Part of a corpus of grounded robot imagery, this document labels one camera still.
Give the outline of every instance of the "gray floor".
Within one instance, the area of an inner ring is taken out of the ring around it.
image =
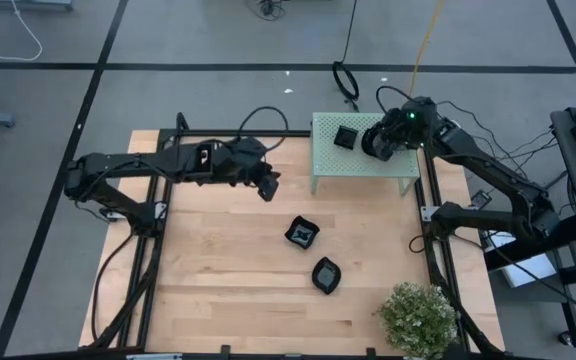
[[[118,0],[76,0],[75,11],[32,9],[22,15],[44,45],[42,62],[97,61]],[[412,64],[434,1],[362,0],[348,63]],[[576,1],[557,0],[576,42]],[[130,0],[109,62],[331,63],[343,54],[352,0],[292,0],[276,22],[255,18],[243,1]],[[34,44],[16,18],[0,10],[0,54],[31,56]],[[574,66],[545,0],[446,2],[424,64]],[[0,128],[0,325],[38,226],[91,71],[0,70],[0,112],[17,126]],[[406,89],[409,73],[355,73],[361,111],[379,110],[382,84]],[[419,74],[416,94],[452,100],[475,112],[512,149],[549,125],[553,110],[576,106],[576,74]],[[384,93],[389,106],[402,99]],[[131,131],[172,127],[178,111],[192,128],[232,129],[255,107],[274,105],[292,129],[308,129],[312,112],[350,111],[328,71],[106,71],[77,154],[123,152]],[[441,108],[469,132],[489,135],[467,115]],[[259,117],[250,127],[280,128]],[[525,170],[546,183],[564,169],[558,149]],[[564,183],[552,189],[566,204]],[[471,191],[489,190],[476,177]],[[491,208],[507,201],[492,193]],[[99,261],[105,226],[61,199],[7,354],[74,349]],[[505,283],[495,278],[495,290]],[[508,350],[550,359],[576,358],[555,340],[565,323],[559,305],[497,299]]]

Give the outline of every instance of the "mint green shelf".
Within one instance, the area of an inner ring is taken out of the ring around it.
[[[313,113],[311,132],[311,192],[317,191],[322,176],[390,177],[399,179],[399,190],[405,195],[419,178],[415,150],[397,151],[387,162],[366,155],[361,150],[364,132],[381,120],[383,114]],[[358,131],[354,150],[333,143],[339,126]]]

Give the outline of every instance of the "wooden table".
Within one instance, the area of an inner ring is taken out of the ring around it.
[[[157,131],[133,132],[129,152],[154,151],[157,136]],[[262,141],[269,145],[277,138]],[[424,254],[408,250],[408,241],[421,231],[415,194],[400,197],[393,179],[325,178],[313,196],[309,153],[308,138],[288,138],[268,154],[268,162],[282,173],[269,203],[242,186],[175,185],[147,351],[216,353],[229,344],[233,353],[362,355],[374,347],[379,355],[402,354],[385,343],[373,313],[393,285],[429,284]],[[441,160],[436,168],[443,200],[468,205],[462,168]],[[423,166],[422,174],[428,196]],[[122,179],[119,188],[143,201],[148,179]],[[306,251],[283,236],[296,215],[321,228]],[[123,221],[110,225],[100,263],[128,233]],[[478,241],[474,230],[459,234]],[[125,300],[135,244],[104,274],[98,331]],[[455,240],[451,247],[464,307],[503,348],[481,251]],[[329,296],[310,280],[323,256],[343,273]],[[140,312],[138,305],[129,344],[135,343]],[[89,309],[80,343],[90,342]]]

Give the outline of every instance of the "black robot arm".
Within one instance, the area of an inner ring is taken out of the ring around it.
[[[539,242],[557,227],[559,218],[548,192],[482,151],[456,122],[437,114],[430,98],[418,97],[401,109],[389,110],[362,139],[364,151],[384,161],[397,150],[418,147],[472,171],[508,196],[512,204],[512,212],[500,212],[464,209],[446,202],[432,214],[435,236],[443,238],[458,227],[471,227],[507,231],[520,241]]]
[[[64,193],[76,202],[96,201],[105,209],[126,217],[137,235],[154,236],[160,231],[155,205],[138,203],[106,183],[107,178],[163,176],[172,182],[244,184],[256,186],[265,201],[271,201],[279,173],[262,161],[266,147],[259,140],[235,138],[223,142],[207,140],[171,146],[158,153],[93,153],[72,161]]]

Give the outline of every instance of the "green plant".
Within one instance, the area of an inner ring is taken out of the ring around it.
[[[410,356],[437,359],[456,341],[458,314],[439,287],[399,284],[377,313],[386,342]]]

